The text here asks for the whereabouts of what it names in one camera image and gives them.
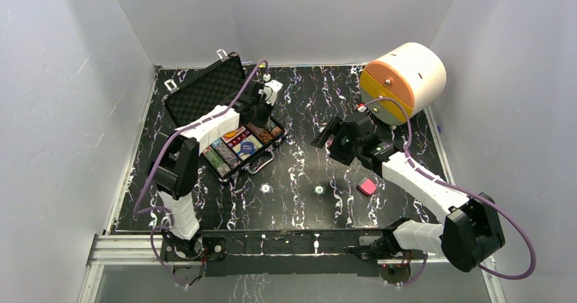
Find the blue small blind button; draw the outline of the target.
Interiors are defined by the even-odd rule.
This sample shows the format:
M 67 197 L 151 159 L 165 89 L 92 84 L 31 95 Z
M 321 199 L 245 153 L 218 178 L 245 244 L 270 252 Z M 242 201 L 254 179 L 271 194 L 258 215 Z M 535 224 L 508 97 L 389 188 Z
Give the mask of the blue small blind button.
M 252 152 L 254 152 L 255 148 L 254 148 L 254 143 L 251 141 L 243 141 L 240 144 L 240 152 L 243 154 L 251 154 Z

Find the black poker chip case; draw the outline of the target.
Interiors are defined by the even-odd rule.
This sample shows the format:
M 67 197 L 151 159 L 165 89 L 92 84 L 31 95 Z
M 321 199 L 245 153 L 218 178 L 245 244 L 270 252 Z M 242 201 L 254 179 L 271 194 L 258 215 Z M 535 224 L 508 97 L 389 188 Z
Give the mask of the black poker chip case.
M 270 121 L 282 83 L 272 79 L 268 69 L 255 79 L 259 70 L 246 73 L 234 52 L 218 55 L 194 78 L 173 86 L 165 99 L 176 129 L 150 171 L 156 178 L 193 180 L 202 151 L 213 142 L 246 124 L 264 127 Z

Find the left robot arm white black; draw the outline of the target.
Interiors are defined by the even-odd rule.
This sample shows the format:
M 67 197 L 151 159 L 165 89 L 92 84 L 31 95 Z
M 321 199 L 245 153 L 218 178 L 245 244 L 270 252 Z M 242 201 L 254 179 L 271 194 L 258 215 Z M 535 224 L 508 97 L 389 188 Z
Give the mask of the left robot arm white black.
M 200 224 L 192 199 L 203 150 L 248 123 L 266 125 L 282 87 L 277 80 L 242 86 L 218 101 L 207 114 L 177 127 L 161 145 L 141 193 L 156 186 L 162 200 L 157 210 L 169 217 L 165 229 L 179 238 L 176 248 L 184 258 L 196 259 L 203 251 L 202 239 L 195 236 Z

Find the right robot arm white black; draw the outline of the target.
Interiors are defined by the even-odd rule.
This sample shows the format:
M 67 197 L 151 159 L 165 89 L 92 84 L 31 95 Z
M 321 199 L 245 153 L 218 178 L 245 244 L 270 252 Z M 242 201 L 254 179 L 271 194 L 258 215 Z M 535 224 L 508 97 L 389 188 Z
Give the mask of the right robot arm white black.
M 493 199 L 480 193 L 470 198 L 441 184 L 442 178 L 406 157 L 400 141 L 365 115 L 332 118 L 311 141 L 326 148 L 329 157 L 343 165 L 354 160 L 377 176 L 392 182 L 424 204 L 437 223 L 407 218 L 385 227 L 382 237 L 352 253 L 384 251 L 400 258 L 418 250 L 444 256 L 458 270 L 469 272 L 501 249 L 506 239 Z

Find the brown chip row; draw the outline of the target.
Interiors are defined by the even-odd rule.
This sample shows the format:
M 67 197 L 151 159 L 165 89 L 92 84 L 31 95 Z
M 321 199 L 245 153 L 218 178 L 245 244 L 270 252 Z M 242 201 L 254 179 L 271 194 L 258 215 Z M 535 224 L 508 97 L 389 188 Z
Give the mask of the brown chip row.
M 247 124 L 247 128 L 256 136 L 262 144 L 269 144 L 273 140 L 272 134 L 264 128 L 257 127 L 252 123 Z

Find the purple green chip row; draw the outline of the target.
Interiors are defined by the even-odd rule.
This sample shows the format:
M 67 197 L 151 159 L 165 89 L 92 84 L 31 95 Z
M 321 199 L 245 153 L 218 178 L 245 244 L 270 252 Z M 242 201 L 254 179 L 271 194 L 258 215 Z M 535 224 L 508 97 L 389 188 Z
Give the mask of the purple green chip row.
M 279 126 L 277 123 L 275 123 L 273 120 L 270 120 L 268 122 L 268 124 L 266 125 L 266 130 L 274 137 L 279 137 L 282 136 L 284 134 L 284 130 L 283 128 L 281 128 L 281 126 Z

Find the red playing card deck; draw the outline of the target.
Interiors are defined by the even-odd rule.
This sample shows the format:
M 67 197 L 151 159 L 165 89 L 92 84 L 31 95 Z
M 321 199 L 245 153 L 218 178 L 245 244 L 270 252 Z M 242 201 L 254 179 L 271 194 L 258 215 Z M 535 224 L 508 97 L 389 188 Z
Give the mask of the red playing card deck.
M 250 131 L 245 127 L 240 127 L 235 131 L 231 131 L 226 133 L 224 136 L 221 137 L 223 142 L 228 146 L 236 146 L 240 142 L 242 142 L 247 136 L 250 135 Z

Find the blue playing card deck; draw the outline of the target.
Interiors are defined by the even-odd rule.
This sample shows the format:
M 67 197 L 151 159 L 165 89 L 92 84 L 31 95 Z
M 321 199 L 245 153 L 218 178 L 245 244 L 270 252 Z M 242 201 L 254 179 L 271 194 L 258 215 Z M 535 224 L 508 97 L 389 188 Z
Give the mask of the blue playing card deck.
M 249 135 L 233 146 L 233 151 L 244 161 L 256 154 L 261 147 L 262 143 L 254 135 Z

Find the red dice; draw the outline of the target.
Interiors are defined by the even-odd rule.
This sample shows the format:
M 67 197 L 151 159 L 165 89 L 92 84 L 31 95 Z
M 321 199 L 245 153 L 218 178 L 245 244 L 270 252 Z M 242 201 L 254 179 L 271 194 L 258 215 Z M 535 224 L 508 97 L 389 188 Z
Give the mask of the red dice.
M 227 142 L 227 144 L 229 147 L 233 148 L 234 146 L 237 146 L 238 144 L 242 143 L 250 135 L 251 133 L 249 132 L 249 130 L 245 130 L 241 133 L 238 133 L 234 138 L 231 138 Z

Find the red green chip row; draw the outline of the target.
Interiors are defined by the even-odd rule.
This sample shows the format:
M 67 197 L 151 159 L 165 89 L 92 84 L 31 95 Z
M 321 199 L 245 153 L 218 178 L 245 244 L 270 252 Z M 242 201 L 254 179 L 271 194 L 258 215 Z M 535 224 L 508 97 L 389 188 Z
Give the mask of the red green chip row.
M 202 155 L 221 178 L 225 178 L 230 173 L 230 167 L 211 146 L 207 146 Z

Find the green poker chip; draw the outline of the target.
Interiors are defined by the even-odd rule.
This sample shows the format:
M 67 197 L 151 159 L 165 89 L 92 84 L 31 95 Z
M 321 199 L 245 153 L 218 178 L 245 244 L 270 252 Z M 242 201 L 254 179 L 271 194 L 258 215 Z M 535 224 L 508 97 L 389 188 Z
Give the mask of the green poker chip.
M 317 196 L 322 196 L 325 193 L 325 188 L 323 186 L 317 185 L 314 188 L 314 193 Z

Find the pink dealer button block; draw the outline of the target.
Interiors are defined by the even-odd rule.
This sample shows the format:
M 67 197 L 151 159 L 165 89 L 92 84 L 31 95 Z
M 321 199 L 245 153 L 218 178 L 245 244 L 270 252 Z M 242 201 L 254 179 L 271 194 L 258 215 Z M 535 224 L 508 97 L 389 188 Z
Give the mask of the pink dealer button block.
M 357 189 L 365 196 L 373 195 L 376 190 L 376 184 L 369 178 L 363 178 L 358 184 Z

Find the blue white poker chip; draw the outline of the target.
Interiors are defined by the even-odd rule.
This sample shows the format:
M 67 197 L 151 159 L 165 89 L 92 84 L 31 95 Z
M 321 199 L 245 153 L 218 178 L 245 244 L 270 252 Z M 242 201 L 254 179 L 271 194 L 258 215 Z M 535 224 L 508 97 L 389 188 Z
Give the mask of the blue white poker chip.
M 268 183 L 263 183 L 263 184 L 261 184 L 261 186 L 259 187 L 259 191 L 260 191 L 263 195 L 267 195 L 267 194 L 271 193 L 272 187 L 271 187 L 271 185 L 268 184 Z

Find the round orange yellow drawer cabinet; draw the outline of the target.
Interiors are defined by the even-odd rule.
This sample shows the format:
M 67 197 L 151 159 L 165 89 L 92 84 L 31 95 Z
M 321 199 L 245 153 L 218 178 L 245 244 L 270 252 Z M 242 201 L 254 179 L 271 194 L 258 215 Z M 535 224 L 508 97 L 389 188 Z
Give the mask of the round orange yellow drawer cabinet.
M 399 126 L 440 96 L 446 68 L 428 47 L 404 43 L 370 61 L 359 76 L 364 112 L 387 125 Z

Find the aluminium rail frame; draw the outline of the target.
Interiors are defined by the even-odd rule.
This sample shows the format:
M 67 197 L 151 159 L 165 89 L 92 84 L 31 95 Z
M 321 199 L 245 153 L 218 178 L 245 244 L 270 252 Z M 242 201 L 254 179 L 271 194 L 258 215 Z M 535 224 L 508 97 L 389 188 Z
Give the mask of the aluminium rail frame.
M 78 302 L 96 300 L 106 266 L 148 266 L 155 263 L 148 235 L 96 235 L 88 254 Z

